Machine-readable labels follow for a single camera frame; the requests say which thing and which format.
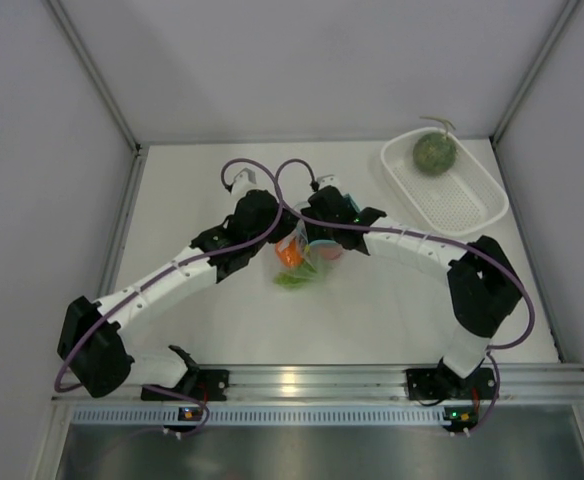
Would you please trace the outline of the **orange fake carrot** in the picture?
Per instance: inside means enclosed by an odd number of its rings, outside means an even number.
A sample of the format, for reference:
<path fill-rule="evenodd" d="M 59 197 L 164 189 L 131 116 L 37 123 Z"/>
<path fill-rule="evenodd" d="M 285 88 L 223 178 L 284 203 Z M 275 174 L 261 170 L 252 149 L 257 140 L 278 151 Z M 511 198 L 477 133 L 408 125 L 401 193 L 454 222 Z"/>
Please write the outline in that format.
<path fill-rule="evenodd" d="M 275 245 L 275 253 L 281 264 L 286 268 L 297 268 L 304 261 L 295 237 L 278 242 Z"/>

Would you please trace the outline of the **clear zip top bag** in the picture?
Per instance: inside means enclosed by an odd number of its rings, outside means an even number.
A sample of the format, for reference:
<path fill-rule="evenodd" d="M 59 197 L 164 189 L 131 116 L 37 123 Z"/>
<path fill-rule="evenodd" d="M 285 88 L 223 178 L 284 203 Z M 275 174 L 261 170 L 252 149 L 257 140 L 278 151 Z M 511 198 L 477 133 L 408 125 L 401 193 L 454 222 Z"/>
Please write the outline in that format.
<path fill-rule="evenodd" d="M 297 221 L 297 226 L 295 227 L 293 232 L 291 234 L 289 234 L 288 236 L 286 236 L 284 239 L 291 239 L 292 237 L 296 238 L 299 250 L 301 251 L 303 259 L 304 259 L 304 261 L 301 265 L 309 264 L 320 273 L 320 278 L 310 285 L 326 282 L 329 279 L 329 277 L 331 276 L 332 272 L 339 266 L 339 264 L 342 262 L 344 256 L 346 255 L 346 250 L 342 247 L 344 249 L 344 254 L 340 259 L 338 259 L 337 261 L 333 261 L 333 262 L 323 260 L 318 255 L 318 253 L 316 251 L 316 246 L 319 244 L 337 244 L 337 243 L 333 242 L 333 241 L 326 241 L 326 240 L 310 242 L 308 240 L 308 236 L 306 233 L 306 224 L 302 220 Z M 270 266 L 269 266 L 269 268 L 271 269 L 271 272 L 272 272 L 272 282 L 273 282 L 274 277 L 278 273 L 280 273 L 281 271 L 287 270 L 287 269 L 291 269 L 291 268 L 286 268 L 281 264 L 281 262 L 279 261 L 279 259 L 277 258 L 277 255 L 275 253 L 275 245 L 273 247 L 273 257 L 272 257 L 272 260 L 270 261 Z"/>

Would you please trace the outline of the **green fake melon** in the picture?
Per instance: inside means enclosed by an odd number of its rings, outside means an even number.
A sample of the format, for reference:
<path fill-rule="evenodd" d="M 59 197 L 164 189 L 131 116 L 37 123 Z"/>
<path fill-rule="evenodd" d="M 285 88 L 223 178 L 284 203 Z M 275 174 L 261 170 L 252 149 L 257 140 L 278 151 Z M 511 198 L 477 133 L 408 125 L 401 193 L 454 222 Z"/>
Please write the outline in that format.
<path fill-rule="evenodd" d="M 456 127 L 447 119 L 433 116 L 421 116 L 443 126 L 443 132 L 431 132 L 420 137 L 412 150 L 415 167 L 423 174 L 438 176 L 450 170 L 456 162 L 458 149 L 452 139 L 451 131 Z"/>

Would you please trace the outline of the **red fake apple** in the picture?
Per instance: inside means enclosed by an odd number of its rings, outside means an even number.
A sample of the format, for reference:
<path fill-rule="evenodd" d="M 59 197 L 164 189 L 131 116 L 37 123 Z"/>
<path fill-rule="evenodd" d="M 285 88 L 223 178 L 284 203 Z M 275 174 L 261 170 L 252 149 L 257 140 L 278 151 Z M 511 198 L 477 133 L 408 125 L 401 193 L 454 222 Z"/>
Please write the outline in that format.
<path fill-rule="evenodd" d="M 318 255 L 325 261 L 337 261 L 344 254 L 344 249 L 338 244 L 319 244 L 316 246 Z"/>

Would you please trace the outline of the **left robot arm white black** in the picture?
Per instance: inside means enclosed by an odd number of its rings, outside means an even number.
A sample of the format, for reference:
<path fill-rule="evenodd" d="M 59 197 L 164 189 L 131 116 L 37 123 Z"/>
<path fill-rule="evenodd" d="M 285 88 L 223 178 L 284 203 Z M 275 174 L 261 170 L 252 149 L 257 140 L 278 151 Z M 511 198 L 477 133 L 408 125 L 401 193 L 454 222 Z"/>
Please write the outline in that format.
<path fill-rule="evenodd" d="M 153 384 L 176 399 L 191 397 L 198 376 L 186 352 L 171 346 L 141 353 L 139 339 L 167 310 L 246 267 L 265 244 L 280 241 L 295 226 L 271 193 L 248 191 L 220 225 L 201 232 L 155 272 L 95 301 L 84 296 L 72 301 L 57 347 L 62 368 L 93 398 L 126 384 Z"/>

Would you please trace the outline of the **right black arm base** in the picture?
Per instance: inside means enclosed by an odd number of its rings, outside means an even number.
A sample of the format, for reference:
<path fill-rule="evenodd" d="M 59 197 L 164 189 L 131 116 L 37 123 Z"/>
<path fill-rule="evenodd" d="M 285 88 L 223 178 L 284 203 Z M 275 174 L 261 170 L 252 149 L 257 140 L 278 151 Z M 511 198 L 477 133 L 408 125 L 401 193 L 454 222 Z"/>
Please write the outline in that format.
<path fill-rule="evenodd" d="M 406 370 L 407 392 L 411 401 L 427 403 L 447 400 L 492 400 L 496 394 L 494 371 L 478 367 L 462 378 L 441 364 Z"/>

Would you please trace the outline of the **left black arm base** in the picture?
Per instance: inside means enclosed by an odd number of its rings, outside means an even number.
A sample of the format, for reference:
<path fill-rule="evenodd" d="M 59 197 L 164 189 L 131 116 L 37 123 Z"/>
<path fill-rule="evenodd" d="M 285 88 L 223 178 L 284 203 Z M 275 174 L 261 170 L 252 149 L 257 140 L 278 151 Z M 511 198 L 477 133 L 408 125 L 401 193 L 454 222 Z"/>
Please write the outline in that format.
<path fill-rule="evenodd" d="M 225 369 L 203 368 L 188 371 L 175 387 L 144 386 L 143 401 L 176 401 L 185 397 L 207 403 L 227 400 L 225 390 L 229 386 L 230 372 Z"/>

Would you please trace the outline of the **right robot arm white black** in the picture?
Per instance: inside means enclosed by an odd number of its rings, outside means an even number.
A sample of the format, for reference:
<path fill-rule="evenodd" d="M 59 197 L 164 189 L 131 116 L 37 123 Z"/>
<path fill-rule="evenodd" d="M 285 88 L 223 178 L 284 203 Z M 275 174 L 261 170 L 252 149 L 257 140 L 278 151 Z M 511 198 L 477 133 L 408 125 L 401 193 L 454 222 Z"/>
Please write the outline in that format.
<path fill-rule="evenodd" d="M 382 210 L 357 209 L 334 186 L 314 193 L 300 213 L 310 239 L 396 260 L 448 288 L 457 326 L 426 387 L 437 399 L 472 389 L 490 341 L 522 298 L 499 243 L 482 236 L 466 244 L 410 229 Z"/>

